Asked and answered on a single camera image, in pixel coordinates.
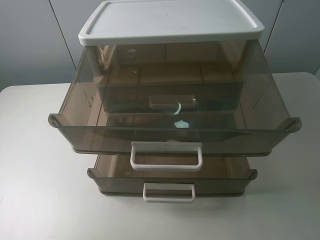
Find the smoky transparent drawer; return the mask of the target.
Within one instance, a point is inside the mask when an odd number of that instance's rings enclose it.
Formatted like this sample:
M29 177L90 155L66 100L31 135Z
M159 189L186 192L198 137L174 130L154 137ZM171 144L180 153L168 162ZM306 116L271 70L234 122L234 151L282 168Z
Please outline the smoky transparent drawer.
M243 89L233 110L107 113L112 67L159 62L230 64ZM49 124L81 154L266 156L299 131L257 40L87 46L58 113Z
M258 176L244 156L205 156L199 171L135 170L128 155L99 155L87 175L111 196L163 199L241 196Z
M114 66L103 96L109 114L230 111L243 83L230 64L176 61Z

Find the white plastic drawer cabinet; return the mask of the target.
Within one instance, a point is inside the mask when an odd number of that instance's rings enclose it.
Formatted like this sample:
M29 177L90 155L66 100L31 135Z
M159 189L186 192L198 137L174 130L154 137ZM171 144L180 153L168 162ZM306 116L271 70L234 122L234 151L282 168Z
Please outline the white plastic drawer cabinet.
M264 29L240 0L106 0L78 39L84 47L257 40Z

